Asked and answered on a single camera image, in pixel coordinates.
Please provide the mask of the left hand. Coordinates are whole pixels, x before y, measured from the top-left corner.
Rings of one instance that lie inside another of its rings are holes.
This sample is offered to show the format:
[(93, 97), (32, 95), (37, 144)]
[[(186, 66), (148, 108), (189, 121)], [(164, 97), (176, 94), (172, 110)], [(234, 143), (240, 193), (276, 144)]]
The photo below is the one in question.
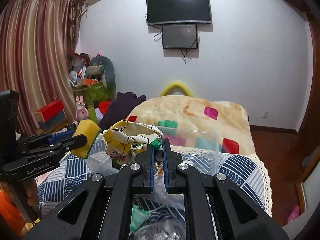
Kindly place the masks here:
[[(30, 180), (26, 180), (23, 182), (23, 186), (25, 188), (25, 192), (27, 194), (27, 203), (30, 206), (36, 206), (39, 203), (39, 196), (37, 191), (37, 183), (34, 178)], [(15, 205), (14, 197), (12, 192), (9, 190), (9, 186), (7, 182), (4, 180), (1, 181), (1, 189), (4, 191), (7, 199)]]

